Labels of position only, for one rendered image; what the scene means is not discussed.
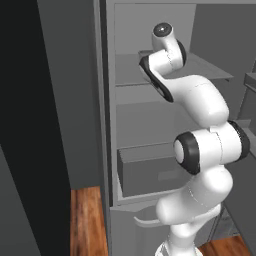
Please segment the grey freezer drawer front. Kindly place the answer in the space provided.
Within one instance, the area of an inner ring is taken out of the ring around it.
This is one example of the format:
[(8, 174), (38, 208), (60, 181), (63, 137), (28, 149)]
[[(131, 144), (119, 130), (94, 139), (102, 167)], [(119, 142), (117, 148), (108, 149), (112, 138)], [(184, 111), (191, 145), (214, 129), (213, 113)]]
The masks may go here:
[[(112, 256), (154, 256), (159, 245), (167, 238), (169, 227), (139, 227), (134, 218), (155, 219), (155, 204), (156, 200), (110, 208)], [(232, 220), (223, 208), (219, 216), (198, 231), (195, 245), (200, 247), (211, 240), (227, 238), (231, 226)]]

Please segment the grey fridge shelf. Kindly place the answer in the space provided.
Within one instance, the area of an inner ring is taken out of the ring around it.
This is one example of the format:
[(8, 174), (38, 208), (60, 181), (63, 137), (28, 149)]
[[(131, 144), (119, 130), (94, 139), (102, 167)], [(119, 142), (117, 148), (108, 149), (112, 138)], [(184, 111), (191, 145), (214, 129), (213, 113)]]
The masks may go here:
[[(144, 85), (147, 83), (147, 81), (143, 78), (138, 66), (139, 55), (117, 55), (115, 58), (115, 63), (116, 86)], [(182, 69), (165, 75), (165, 78), (173, 79), (188, 75), (201, 75), (209, 80), (224, 79), (229, 81), (233, 78), (231, 74), (193, 53), (188, 54), (186, 65)]]

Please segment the dark grey tall cabinet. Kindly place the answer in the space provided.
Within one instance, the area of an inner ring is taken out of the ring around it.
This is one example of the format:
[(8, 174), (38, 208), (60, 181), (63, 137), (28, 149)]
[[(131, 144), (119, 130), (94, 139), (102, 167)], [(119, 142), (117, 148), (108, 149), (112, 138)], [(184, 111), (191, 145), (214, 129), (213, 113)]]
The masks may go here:
[(0, 256), (106, 256), (93, 0), (0, 0)]

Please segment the grey fridge crisper drawer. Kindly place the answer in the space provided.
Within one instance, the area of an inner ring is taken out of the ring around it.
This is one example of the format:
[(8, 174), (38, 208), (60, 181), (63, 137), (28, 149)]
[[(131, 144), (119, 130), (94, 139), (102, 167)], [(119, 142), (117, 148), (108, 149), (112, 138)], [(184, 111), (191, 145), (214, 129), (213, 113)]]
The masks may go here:
[(191, 178), (176, 161), (172, 143), (119, 149), (117, 169), (124, 197), (178, 189)]

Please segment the grey fridge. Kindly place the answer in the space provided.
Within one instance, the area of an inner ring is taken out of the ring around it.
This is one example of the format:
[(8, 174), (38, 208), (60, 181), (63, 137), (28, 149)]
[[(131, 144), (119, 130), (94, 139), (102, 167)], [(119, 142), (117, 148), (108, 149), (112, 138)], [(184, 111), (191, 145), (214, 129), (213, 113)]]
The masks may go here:
[(110, 208), (154, 201), (177, 189), (124, 197), (117, 169), (119, 149), (172, 143), (200, 126), (178, 103), (166, 101), (150, 82), (116, 86), (115, 58), (153, 53), (152, 30), (162, 22), (172, 25), (175, 38), (193, 53), (233, 76), (210, 80), (236, 122), (245, 94), (244, 76), (234, 67), (256, 55), (256, 0), (95, 0), (101, 118), (106, 139), (104, 173), (105, 215), (109, 255), (112, 256)]

